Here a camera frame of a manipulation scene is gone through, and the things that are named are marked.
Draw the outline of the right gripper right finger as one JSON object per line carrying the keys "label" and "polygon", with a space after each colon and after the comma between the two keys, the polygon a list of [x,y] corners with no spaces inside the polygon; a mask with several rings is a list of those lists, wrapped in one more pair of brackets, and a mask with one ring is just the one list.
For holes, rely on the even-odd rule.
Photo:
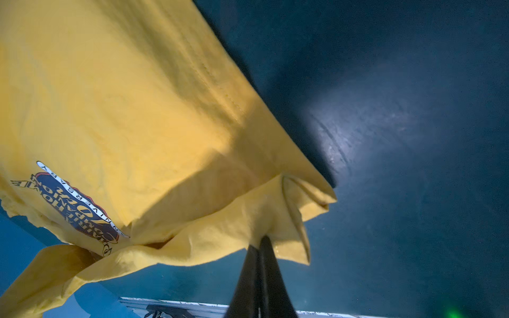
{"label": "right gripper right finger", "polygon": [[297,318],[268,236],[262,238],[258,251],[261,317]]}

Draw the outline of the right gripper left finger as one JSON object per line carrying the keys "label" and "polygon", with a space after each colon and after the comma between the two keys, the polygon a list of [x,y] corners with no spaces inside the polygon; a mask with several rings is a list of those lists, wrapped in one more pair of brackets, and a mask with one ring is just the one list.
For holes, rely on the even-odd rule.
{"label": "right gripper left finger", "polygon": [[249,246],[226,318],[259,317],[259,252]]}

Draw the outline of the yellow printed t-shirt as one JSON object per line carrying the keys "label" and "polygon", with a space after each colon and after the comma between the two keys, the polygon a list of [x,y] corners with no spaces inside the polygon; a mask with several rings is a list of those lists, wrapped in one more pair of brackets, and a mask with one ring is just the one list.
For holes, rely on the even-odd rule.
{"label": "yellow printed t-shirt", "polygon": [[1,205],[60,240],[2,317],[266,236],[309,264],[335,200],[192,1],[1,2]]}

